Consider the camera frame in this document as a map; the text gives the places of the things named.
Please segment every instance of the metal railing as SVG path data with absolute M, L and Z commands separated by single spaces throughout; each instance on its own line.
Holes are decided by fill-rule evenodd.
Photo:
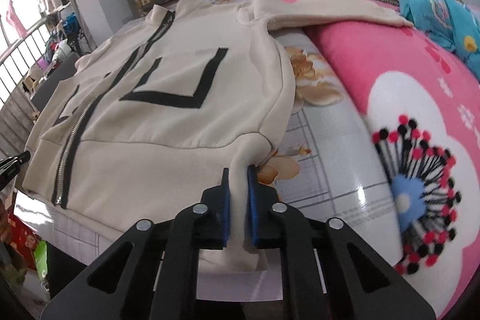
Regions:
M 37 109 L 26 96 L 22 80 L 45 53 L 50 34 L 41 19 L 0 56 L 0 158 L 25 148 Z

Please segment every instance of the silver screw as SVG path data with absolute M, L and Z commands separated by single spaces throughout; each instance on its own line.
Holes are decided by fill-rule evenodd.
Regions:
M 137 229 L 139 231 L 148 231 L 151 226 L 152 226 L 152 223 L 148 220 L 140 220 L 137 223 Z
M 208 210 L 208 206 L 204 204 L 196 204 L 193 207 L 193 212 L 196 214 L 204 214 L 207 212 L 207 210 Z
M 277 202 L 277 203 L 272 205 L 272 210 L 276 211 L 277 213 L 283 213 L 283 212 L 287 211 L 287 207 L 284 203 Z
M 328 222 L 328 225 L 333 229 L 342 229 L 343 228 L 343 221 L 338 218 L 333 218 Z

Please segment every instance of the teal fabric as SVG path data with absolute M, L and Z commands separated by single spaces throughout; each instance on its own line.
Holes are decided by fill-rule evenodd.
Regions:
M 400 14 L 480 80 L 479 22 L 467 6 L 456 0 L 400 0 Z

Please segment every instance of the person's hand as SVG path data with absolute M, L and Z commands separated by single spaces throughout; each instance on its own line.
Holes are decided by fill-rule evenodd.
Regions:
M 8 224 L 8 214 L 0 199 L 0 242 L 9 244 L 11 241 L 11 229 Z

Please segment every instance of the pink blanket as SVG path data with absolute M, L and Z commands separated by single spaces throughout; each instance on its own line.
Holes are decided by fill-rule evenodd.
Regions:
M 480 85 L 414 28 L 352 21 L 306 33 L 364 117 L 391 183 L 404 243 L 396 268 L 441 318 L 480 263 Z

